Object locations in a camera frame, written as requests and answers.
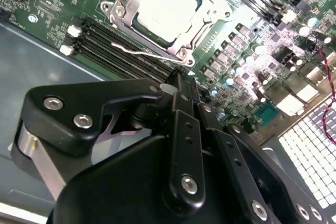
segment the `chip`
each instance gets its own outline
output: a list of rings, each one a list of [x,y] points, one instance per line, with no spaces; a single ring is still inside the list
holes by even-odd
[[[277,67],[277,65],[275,65],[275,64],[272,62],[270,65],[268,65],[268,67],[269,67],[270,69],[275,69],[275,68]]]
[[[229,39],[236,44],[238,47],[246,47],[246,42],[241,39],[238,35],[236,35],[235,33],[230,33],[229,34]]]
[[[215,60],[211,60],[210,62],[209,62],[209,66],[211,67],[211,68],[213,68],[214,70],[216,70],[216,71],[221,71],[222,70],[222,65],[221,64],[219,64],[217,61],[215,61]]]
[[[227,52],[228,54],[230,55],[238,55],[239,54],[239,51],[234,48],[233,46],[231,46],[227,41],[223,41],[223,43],[221,44],[222,46],[222,49]]]
[[[236,30],[240,32],[242,35],[244,35],[246,38],[251,39],[254,37],[254,34],[243,24],[239,23],[236,26]]]
[[[278,34],[274,34],[274,35],[272,36],[271,39],[272,39],[274,42],[278,42],[280,38],[281,38],[280,35],[278,35]]]
[[[165,41],[173,42],[189,30],[196,9],[196,0],[140,0],[138,22]]]
[[[250,75],[248,75],[247,73],[243,74],[242,78],[244,80],[248,80],[248,78],[250,78]]]

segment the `ram slot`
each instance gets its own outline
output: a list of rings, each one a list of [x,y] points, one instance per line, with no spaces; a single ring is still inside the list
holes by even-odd
[[[156,81],[163,81],[165,79],[165,75],[161,74],[154,68],[147,66],[145,64],[139,64],[139,60],[136,56],[130,55],[121,49],[117,49],[111,46],[111,44],[106,41],[101,35],[89,33],[86,38],[97,45],[102,50],[108,52],[109,54],[116,55],[116,57],[124,62],[125,66],[130,65],[132,68],[137,69],[139,72],[143,73],[145,77],[151,77]]]
[[[121,45],[131,49],[131,50],[141,50],[135,44],[131,43],[130,41],[126,40],[125,38],[121,37],[114,31],[98,24],[97,22],[93,22],[92,25],[89,27],[91,31],[95,31],[97,33],[101,33],[104,37],[108,38],[111,42],[118,42]],[[147,65],[152,65],[157,67],[158,71],[166,73],[167,76],[173,71],[173,67],[167,66],[164,63],[160,62],[158,59],[148,57],[148,56],[138,56],[144,63]]]
[[[125,52],[121,53],[114,48],[106,48],[102,44],[100,44],[98,40],[90,38],[86,40],[84,44],[82,44],[82,47],[90,49],[91,51],[94,51],[99,55],[102,55],[104,58],[110,60],[115,65],[120,67],[120,69],[124,69],[126,72],[134,72],[138,76],[138,78],[151,78],[156,82],[164,81],[164,78],[160,78],[158,75],[153,73],[148,73],[143,70],[139,65],[134,64],[134,62],[128,61],[125,57]]]

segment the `silver metal part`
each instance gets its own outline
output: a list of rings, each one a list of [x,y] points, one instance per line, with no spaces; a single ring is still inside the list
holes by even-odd
[[[41,141],[22,126],[18,148],[33,162],[53,198],[59,194],[76,174],[92,165],[91,156],[71,157],[58,152],[45,141]]]
[[[56,97],[48,97],[43,101],[43,105],[50,110],[60,110],[63,108],[63,102]]]
[[[209,112],[209,113],[211,112],[211,108],[207,105],[204,106],[204,109],[206,112]]]
[[[235,126],[235,125],[233,125],[232,128],[233,128],[233,130],[234,130],[235,132],[237,132],[238,134],[241,132],[241,131],[240,131],[240,128],[238,128],[238,127]]]
[[[139,13],[140,5],[141,0],[116,0],[115,2],[103,1],[100,8],[118,29],[154,52],[149,56],[156,54],[156,56],[185,66],[195,65],[192,53],[213,24],[220,19],[228,20],[232,15],[232,9],[226,0],[202,0],[190,20],[190,29],[180,33],[172,45],[165,48],[135,29],[133,22]]]
[[[257,201],[252,201],[253,212],[259,217],[260,220],[266,221],[268,216],[265,208]]]
[[[195,65],[195,60],[191,60],[192,63],[190,63],[189,60],[188,60],[188,62],[186,62],[185,60],[166,58],[166,57],[155,55],[155,54],[152,54],[152,53],[149,53],[149,52],[128,50],[128,49],[124,48],[122,45],[114,43],[114,42],[111,43],[111,45],[112,45],[112,47],[117,47],[117,48],[123,50],[124,52],[127,52],[128,54],[131,54],[131,55],[146,55],[146,56],[149,56],[149,57],[153,57],[153,58],[157,58],[157,59],[161,59],[161,60],[168,60],[170,62],[178,63],[178,64],[181,64],[181,65],[186,65],[188,67],[192,67],[193,65]]]
[[[93,120],[89,115],[79,114],[73,118],[74,124],[82,129],[89,129],[93,125]]]
[[[297,204],[296,207],[302,217],[304,217],[306,220],[310,219],[309,213],[301,205]]]
[[[198,191],[198,186],[196,181],[190,176],[183,176],[181,179],[181,184],[184,190],[189,194],[196,194]]]
[[[315,207],[310,206],[310,210],[318,220],[322,220],[321,214],[315,209]]]

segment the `screw head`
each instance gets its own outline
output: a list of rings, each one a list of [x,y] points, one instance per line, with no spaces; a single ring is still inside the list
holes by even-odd
[[[115,8],[116,15],[122,17],[125,14],[125,8],[123,6],[118,6]]]
[[[181,94],[181,97],[184,101],[189,101],[188,97],[186,97],[185,95]]]
[[[179,55],[182,59],[184,59],[185,57],[188,56],[188,52],[187,52],[187,50],[185,50],[185,49],[181,49],[180,52],[178,53],[178,55]]]
[[[265,208],[257,201],[252,201],[252,209],[256,216],[259,217],[260,220],[266,221],[268,216]]]
[[[79,114],[76,115],[73,120],[74,124],[82,129],[89,129],[93,125],[92,118],[88,115]]]
[[[158,89],[157,89],[156,87],[154,87],[154,86],[150,86],[149,88],[150,88],[150,90],[152,90],[153,92],[158,92]]]
[[[206,112],[209,112],[209,113],[211,112],[211,108],[207,105],[204,106],[204,109]]]
[[[108,4],[102,4],[101,8],[103,11],[107,12],[109,10],[109,5]]]
[[[43,101],[44,107],[49,110],[60,110],[63,108],[63,102],[56,97],[48,97]]]
[[[297,204],[296,207],[302,217],[304,217],[306,220],[310,219],[309,213],[301,205]]]
[[[240,128],[238,128],[238,127],[235,126],[235,125],[233,125],[232,128],[233,128],[233,130],[234,130],[235,132],[237,132],[237,133],[240,133],[240,132],[241,132],[241,131],[240,131]]]
[[[198,191],[198,186],[196,181],[190,176],[183,176],[181,184],[184,190],[189,194],[196,194]]]
[[[38,17],[35,14],[29,14],[28,15],[28,20],[32,23],[37,23],[38,22]]]
[[[316,210],[315,207],[309,206],[310,210],[312,211],[313,215],[318,219],[318,220],[322,220],[322,216],[321,214]]]

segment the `black plastic bracket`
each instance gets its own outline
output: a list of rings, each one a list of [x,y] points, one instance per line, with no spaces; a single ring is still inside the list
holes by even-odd
[[[281,223],[328,223],[319,204],[309,198],[239,125],[230,124],[226,130],[237,142],[255,180],[267,188],[264,198],[268,198],[267,204]]]
[[[62,101],[60,110],[44,106],[46,98]],[[87,154],[102,133],[103,116],[131,108],[139,103],[155,103],[163,93],[155,82],[147,79],[43,86],[33,88],[25,96],[21,120],[31,134],[49,142],[70,155]],[[81,129],[74,117],[89,115],[93,124]]]

